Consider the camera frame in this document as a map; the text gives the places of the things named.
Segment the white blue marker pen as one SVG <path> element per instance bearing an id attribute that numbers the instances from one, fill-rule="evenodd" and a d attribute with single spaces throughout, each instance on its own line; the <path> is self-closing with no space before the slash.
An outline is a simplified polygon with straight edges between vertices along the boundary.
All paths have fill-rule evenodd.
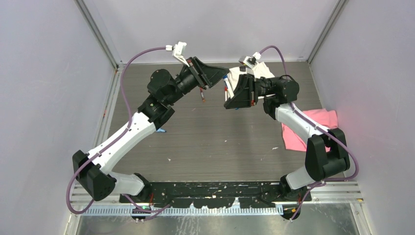
<path id="1" fill-rule="evenodd" d="M 225 83 L 225 86 L 228 87 L 228 93 L 229 93 L 229 99 L 230 99 L 230 98 L 232 98 L 234 96 L 233 89 L 231 87 L 231 83 L 230 83 L 230 81 L 229 81 L 228 78 L 224 80 L 224 83 Z"/>

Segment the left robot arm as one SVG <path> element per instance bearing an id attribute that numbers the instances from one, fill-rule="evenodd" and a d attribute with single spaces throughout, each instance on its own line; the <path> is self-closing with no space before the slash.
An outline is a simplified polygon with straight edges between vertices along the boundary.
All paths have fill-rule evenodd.
<path id="1" fill-rule="evenodd" d="M 150 188 L 138 174 L 113 172 L 114 166 L 136 144 L 161 128 L 174 114 L 172 106 L 195 88 L 211 88 L 229 73 L 224 67 L 209 66 L 190 57 L 178 75 L 158 69 L 147 85 L 149 96 L 127 123 L 102 144 L 87 153 L 77 151 L 72 157 L 76 180 L 94 201 L 112 193 L 129 194 L 138 202 L 150 197 Z"/>

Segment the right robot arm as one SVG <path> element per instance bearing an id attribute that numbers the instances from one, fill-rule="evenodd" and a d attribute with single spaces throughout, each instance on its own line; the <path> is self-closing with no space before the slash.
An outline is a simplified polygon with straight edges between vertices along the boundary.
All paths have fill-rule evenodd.
<path id="1" fill-rule="evenodd" d="M 278 192 L 283 199 L 293 200 L 299 189 L 350 168 L 344 132 L 318 124 L 296 107 L 300 87 L 292 76 L 255 78 L 246 73 L 232 83 L 231 74 L 227 74 L 224 82 L 226 109 L 250 108 L 262 99 L 264 112 L 289 127 L 306 144 L 304 165 L 280 179 Z"/>

